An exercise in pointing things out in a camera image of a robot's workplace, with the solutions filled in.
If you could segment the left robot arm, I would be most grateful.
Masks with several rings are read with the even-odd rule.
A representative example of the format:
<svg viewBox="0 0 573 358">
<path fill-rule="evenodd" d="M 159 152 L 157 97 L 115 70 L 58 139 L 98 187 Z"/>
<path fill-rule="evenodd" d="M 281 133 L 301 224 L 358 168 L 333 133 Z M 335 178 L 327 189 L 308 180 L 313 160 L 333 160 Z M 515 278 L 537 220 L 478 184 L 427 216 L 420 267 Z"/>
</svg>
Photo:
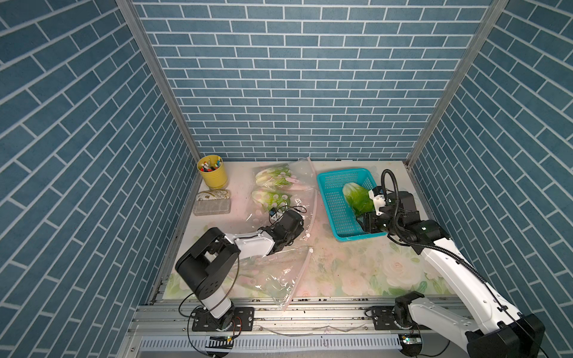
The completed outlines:
<svg viewBox="0 0 573 358">
<path fill-rule="evenodd" d="M 175 270 L 220 329 L 234 316 L 234 305 L 222 285 L 234 265 L 266 257 L 291 245 L 304 231 L 303 216 L 288 209 L 271 225 L 249 234 L 207 230 L 176 262 Z"/>
</svg>

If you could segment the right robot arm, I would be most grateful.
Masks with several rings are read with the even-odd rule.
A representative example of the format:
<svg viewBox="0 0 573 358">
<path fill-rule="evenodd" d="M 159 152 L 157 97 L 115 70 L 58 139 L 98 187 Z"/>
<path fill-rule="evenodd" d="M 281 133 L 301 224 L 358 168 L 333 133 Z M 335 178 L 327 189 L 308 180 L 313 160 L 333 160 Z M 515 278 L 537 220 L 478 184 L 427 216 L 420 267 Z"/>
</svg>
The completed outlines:
<svg viewBox="0 0 573 358">
<path fill-rule="evenodd" d="M 373 209 L 358 216 L 361 228 L 385 233 L 395 244 L 412 248 L 441 274 L 471 315 L 466 319 L 420 292 L 410 292 L 395 300 L 397 326 L 430 328 L 470 357 L 537 357 L 541 353 L 545 325 L 498 293 L 437 222 L 422 220 L 410 193 L 385 193 L 379 186 L 368 192 L 368 199 Z"/>
</svg>

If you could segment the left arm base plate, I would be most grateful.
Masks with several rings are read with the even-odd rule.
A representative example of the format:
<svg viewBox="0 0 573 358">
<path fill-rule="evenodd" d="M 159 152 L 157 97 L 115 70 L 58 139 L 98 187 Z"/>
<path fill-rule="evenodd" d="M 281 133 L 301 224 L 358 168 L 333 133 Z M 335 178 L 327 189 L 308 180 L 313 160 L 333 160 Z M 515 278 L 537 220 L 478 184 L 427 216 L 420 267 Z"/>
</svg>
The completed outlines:
<svg viewBox="0 0 573 358">
<path fill-rule="evenodd" d="M 252 331 L 255 309 L 253 307 L 235 307 L 214 318 L 204 307 L 197 307 L 191 313 L 192 332 L 216 331 Z"/>
</svg>

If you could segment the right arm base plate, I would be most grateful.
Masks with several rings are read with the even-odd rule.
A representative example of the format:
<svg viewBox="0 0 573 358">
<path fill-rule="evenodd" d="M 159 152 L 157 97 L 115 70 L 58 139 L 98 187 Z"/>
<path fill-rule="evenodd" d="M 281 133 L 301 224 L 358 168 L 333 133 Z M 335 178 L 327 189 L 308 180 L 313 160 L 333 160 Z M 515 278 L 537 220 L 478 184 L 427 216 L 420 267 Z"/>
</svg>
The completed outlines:
<svg viewBox="0 0 573 358">
<path fill-rule="evenodd" d="M 374 306 L 370 309 L 370 316 L 376 331 L 401 330 L 401 327 L 395 321 L 394 307 Z"/>
</svg>

